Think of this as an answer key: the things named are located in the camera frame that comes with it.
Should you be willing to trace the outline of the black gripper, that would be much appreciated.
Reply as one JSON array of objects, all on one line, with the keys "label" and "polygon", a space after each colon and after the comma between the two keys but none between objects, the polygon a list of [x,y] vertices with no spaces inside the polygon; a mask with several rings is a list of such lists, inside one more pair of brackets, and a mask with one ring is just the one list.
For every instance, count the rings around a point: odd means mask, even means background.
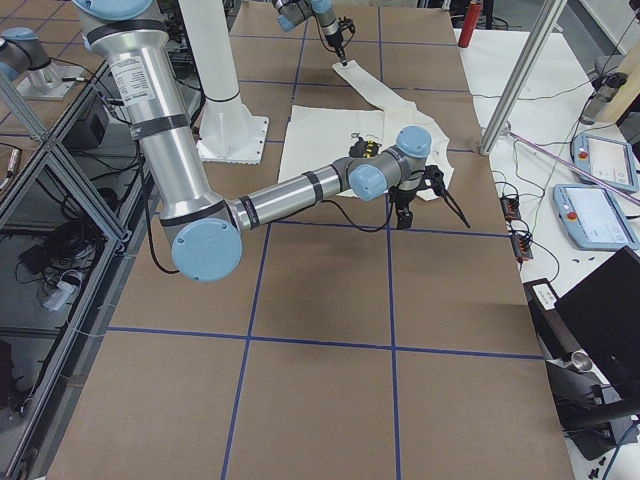
[{"label": "black gripper", "polygon": [[410,190],[396,188],[394,193],[394,205],[396,208],[397,229],[409,229],[413,223],[413,212],[410,210],[410,204],[415,199],[417,189]]},{"label": "black gripper", "polygon": [[347,61],[346,53],[343,46],[343,43],[344,43],[343,34],[341,32],[336,32],[330,35],[326,35],[325,40],[328,46],[336,52],[336,55],[338,56],[340,63],[343,66],[346,66],[348,61]]}]

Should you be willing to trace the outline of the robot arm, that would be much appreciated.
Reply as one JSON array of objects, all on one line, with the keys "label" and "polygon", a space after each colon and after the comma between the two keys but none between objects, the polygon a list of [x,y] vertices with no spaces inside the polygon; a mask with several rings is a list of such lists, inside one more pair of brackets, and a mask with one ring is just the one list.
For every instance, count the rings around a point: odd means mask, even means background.
[{"label": "robot arm", "polygon": [[345,31],[355,34],[354,21],[348,17],[338,17],[330,0],[273,0],[277,11],[277,21],[285,32],[314,19],[321,39],[326,41],[326,49],[338,57],[340,63],[348,63],[345,48],[349,41],[344,39]]},{"label": "robot arm", "polygon": [[183,1],[179,8],[203,88],[198,130],[178,91],[166,52],[168,33],[154,1],[79,1],[75,5],[90,50],[110,67],[159,189],[160,222],[175,267],[213,282],[229,275],[243,252],[241,234],[312,207],[346,190],[364,201],[412,185],[426,164],[431,135],[408,126],[370,158],[341,158],[285,182],[228,200],[214,192],[204,161],[257,152],[268,121],[243,104],[228,24],[218,1]]}]

